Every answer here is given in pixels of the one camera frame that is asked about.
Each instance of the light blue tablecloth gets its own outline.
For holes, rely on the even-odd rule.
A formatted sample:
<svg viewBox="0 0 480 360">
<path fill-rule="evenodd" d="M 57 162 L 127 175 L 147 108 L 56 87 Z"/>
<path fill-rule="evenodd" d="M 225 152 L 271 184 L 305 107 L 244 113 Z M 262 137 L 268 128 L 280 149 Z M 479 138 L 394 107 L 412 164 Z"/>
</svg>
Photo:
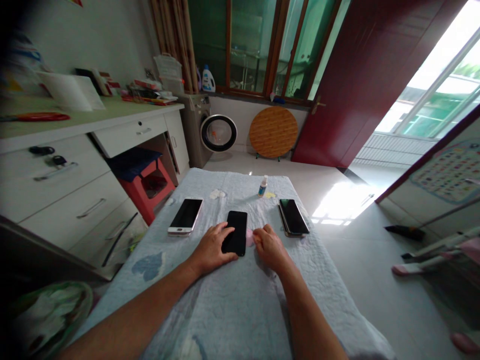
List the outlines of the light blue tablecloth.
<svg viewBox="0 0 480 360">
<path fill-rule="evenodd" d="M 285 176 L 268 178 L 259 198 L 260 176 L 233 172 L 189 171 L 161 210 L 135 252 L 124 264 L 77 338 L 168 274 L 193 252 L 206 230 L 227 220 L 231 210 L 248 213 L 250 230 L 269 223 L 299 267 L 328 323 L 351 359 L 394 359 L 382 334 L 358 311 L 308 216 L 310 234 L 286 237 L 278 210 L 279 199 L 295 199 L 305 210 Z M 204 204 L 189 237 L 167 235 L 185 197 Z M 151 343 L 144 359 L 291 359 L 290 325 L 285 294 L 277 275 L 255 251 L 201 278 L 181 297 Z"/>
</svg>

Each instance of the round wooden table top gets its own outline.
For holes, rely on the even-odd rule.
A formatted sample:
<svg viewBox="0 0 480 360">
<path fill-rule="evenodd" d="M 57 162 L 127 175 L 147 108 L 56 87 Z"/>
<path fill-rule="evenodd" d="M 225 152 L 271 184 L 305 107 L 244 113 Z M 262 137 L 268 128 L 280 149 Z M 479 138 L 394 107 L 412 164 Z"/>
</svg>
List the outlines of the round wooden table top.
<svg viewBox="0 0 480 360">
<path fill-rule="evenodd" d="M 260 111 L 250 125 L 251 146 L 266 158 L 277 158 L 292 149 L 299 128 L 290 111 L 272 106 Z"/>
</svg>

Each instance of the sunlight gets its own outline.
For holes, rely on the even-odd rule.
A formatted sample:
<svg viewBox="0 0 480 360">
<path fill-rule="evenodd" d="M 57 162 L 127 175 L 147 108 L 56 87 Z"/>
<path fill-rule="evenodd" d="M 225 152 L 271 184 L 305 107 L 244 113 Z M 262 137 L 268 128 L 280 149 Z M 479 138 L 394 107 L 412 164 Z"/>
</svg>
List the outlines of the sunlight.
<svg viewBox="0 0 480 360">
<path fill-rule="evenodd" d="M 367 184 L 336 183 L 313 212 L 312 223 L 348 226 L 374 201 L 373 190 Z"/>
</svg>

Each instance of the curtain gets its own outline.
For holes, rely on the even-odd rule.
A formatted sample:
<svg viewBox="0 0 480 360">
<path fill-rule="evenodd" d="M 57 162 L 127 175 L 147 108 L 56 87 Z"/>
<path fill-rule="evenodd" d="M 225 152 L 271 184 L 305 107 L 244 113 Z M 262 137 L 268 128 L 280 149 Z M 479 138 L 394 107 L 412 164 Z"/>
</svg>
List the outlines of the curtain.
<svg viewBox="0 0 480 360">
<path fill-rule="evenodd" d="M 198 94 L 188 1 L 151 0 L 151 8 L 160 51 L 172 55 L 180 62 L 185 93 Z"/>
</svg>

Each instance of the desk drawer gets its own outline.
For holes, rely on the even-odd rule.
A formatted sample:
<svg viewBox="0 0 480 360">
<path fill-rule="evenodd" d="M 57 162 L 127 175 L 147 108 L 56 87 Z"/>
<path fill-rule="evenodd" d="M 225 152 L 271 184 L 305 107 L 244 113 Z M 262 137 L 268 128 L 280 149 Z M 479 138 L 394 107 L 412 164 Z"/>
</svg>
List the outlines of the desk drawer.
<svg viewBox="0 0 480 360">
<path fill-rule="evenodd" d="M 53 155 L 35 155 L 28 149 L 0 155 L 0 214 L 15 223 L 70 194 L 110 171 L 86 135 L 42 144 Z M 52 156 L 61 155 L 77 165 L 54 166 Z"/>
<path fill-rule="evenodd" d="M 135 213 L 138 213 L 137 208 L 132 200 L 127 199 L 77 242 L 69 252 L 96 268 L 102 267 L 117 236 Z"/>
<path fill-rule="evenodd" d="M 92 134 L 103 153 L 107 157 L 113 158 L 166 131 L 165 117 L 156 115 L 94 131 Z"/>
<path fill-rule="evenodd" d="M 68 251 L 127 198 L 115 176 L 107 172 L 20 226 Z"/>
</svg>

